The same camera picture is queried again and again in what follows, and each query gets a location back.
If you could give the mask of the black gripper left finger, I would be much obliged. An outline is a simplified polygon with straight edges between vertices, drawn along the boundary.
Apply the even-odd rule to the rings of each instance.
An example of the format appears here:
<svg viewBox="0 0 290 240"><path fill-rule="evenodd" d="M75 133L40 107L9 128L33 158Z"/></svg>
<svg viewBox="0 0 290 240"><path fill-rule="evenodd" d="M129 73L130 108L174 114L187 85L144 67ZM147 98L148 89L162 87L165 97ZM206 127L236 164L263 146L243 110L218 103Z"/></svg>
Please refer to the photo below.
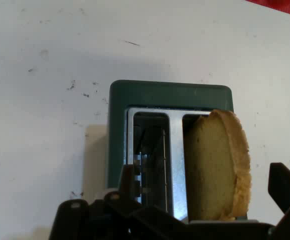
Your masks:
<svg viewBox="0 0 290 240"><path fill-rule="evenodd" d="M134 169L122 168L117 190L88 204L83 199L61 203L51 240L180 240L185 225L155 207L134 200Z"/></svg>

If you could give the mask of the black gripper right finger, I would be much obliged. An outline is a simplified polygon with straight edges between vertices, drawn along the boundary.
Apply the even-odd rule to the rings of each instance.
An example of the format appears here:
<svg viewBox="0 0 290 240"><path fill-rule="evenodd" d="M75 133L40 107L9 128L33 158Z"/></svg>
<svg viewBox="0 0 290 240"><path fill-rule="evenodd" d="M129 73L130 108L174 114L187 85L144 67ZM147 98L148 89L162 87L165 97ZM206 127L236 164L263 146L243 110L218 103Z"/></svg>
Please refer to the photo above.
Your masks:
<svg viewBox="0 0 290 240"><path fill-rule="evenodd" d="M281 162L271 163L268 193L284 213L278 224L268 232L270 240L290 240L290 170Z"/></svg>

